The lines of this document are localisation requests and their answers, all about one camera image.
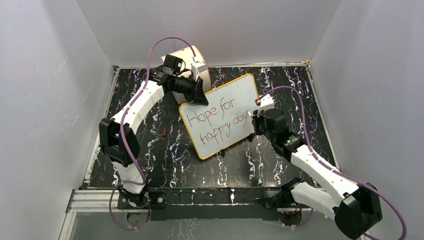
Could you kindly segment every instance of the white wall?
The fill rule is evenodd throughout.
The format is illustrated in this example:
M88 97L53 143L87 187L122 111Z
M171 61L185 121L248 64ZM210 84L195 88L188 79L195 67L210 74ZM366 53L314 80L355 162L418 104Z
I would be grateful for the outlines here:
M341 0L77 0L113 65L143 67L160 38L196 45L213 65L310 60ZM186 47L168 40L160 56Z
M318 100L343 172L373 183L423 239L424 2L344 0L311 61ZM382 203L371 229L398 239Z
M0 6L0 239L57 239L113 68L75 0Z

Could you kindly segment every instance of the black marble tabletop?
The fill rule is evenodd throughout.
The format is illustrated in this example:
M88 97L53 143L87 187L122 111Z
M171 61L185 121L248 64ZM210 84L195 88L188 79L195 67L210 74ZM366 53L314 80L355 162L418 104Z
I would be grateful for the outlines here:
M305 66L210 67L212 88L245 74L253 74L259 94L273 87L292 86L302 96L306 129L315 151L335 165L330 144L318 110ZM121 110L141 85L145 69L121 69L108 109L110 118ZM301 110L295 93L278 90L272 93L275 107L286 108L292 118L291 128L304 134ZM275 154L264 137L246 139L219 153L200 160L179 114L179 105L171 93L165 95L141 123L136 137L140 144L138 163L151 188L221 188L276 187L294 177L315 182L301 169ZM110 189L119 181L111 161L99 152L95 155L89 188Z

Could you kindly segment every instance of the whiteboard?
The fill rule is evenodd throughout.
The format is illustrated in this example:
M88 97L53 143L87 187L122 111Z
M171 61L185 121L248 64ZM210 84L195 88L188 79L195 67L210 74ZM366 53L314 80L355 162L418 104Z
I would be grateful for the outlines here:
M197 155L205 160L254 133L252 113L258 109L255 79L243 75L205 94L209 106L184 103L179 114Z

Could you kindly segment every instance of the yellow border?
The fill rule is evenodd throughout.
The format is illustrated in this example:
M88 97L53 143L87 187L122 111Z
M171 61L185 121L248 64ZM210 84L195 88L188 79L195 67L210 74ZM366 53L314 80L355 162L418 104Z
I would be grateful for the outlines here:
M254 76L253 76L253 74L251 74L251 73L247 73L247 74L245 74L245 75L243 75L243 76L241 76L241 77L238 77L238 78L236 78L236 79L234 79L234 80L232 80L232 81L230 81L230 82L225 83L225 84L224 84L224 85L222 85L222 86L219 86L219 87L217 87L217 88L215 88L215 89L212 89L212 90L208 91L207 93L205 93L205 95L208 95L208 94L212 93L213 91L216 91L216 90L218 90L218 89L220 89L220 88L223 88L223 87L225 87L225 86L227 86L227 85L230 85L230 84L234 83L235 81L240 80L240 79L242 79L242 78L244 78L244 77L246 77L246 76L248 76L248 75L251 75L251 77L252 77L253 85L254 85L254 89L256 90L256 97L258 98L258 97L259 97L259 95L258 95L258 88L256 87L256 84L255 84L255 77L254 77ZM216 153L218 153L219 151L214 152L214 153L212 153L211 155L209 155L209 156L207 156L207 157L205 157L205 158L200 157L200 155L199 155L199 150L198 150L198 148L197 148L197 146L196 146L196 143L195 143L195 141L193 141L192 134L190 133L190 130L189 130L189 128L187 127L187 124L186 124L186 120L184 120L184 116L183 116L183 115L182 115L182 113L181 113L181 108L182 108L183 106L187 105L187 104L188 104L188 102L185 102L185 103L181 104L181 106L179 106L179 110L178 110L178 111L179 111L179 115L181 116L182 121L184 122L184 126L185 126L185 128L187 129L188 135L190 135L190 139L191 139L191 142L192 142L192 143L193 143L193 145L194 145L194 148L196 149L197 156L198 156L201 160L206 160L206 159L208 159L208 158L212 157L213 155L215 155ZM230 145L228 145L228 146L224 147L223 149L226 149L226 148L228 148L228 147L230 147L230 146L232 146L232 145L236 144L236 143L237 143L237 142L239 142L240 140L242 140L242 139L244 139L244 138L248 137L249 135L250 135L250 134L248 134L247 136L244 136L244 137L240 138L239 140L237 140L237 141L235 141L235 142L231 143Z

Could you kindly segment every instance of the gray floor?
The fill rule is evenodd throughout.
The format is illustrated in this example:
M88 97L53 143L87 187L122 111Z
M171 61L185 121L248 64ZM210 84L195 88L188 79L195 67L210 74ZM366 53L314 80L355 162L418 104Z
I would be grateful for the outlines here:
M126 213L115 213L126 223ZM79 212L76 215L72 240L347 240L330 219L314 212L311 220L295 230L278 222L260 219L182 219L149 222L137 231L119 228L108 212Z

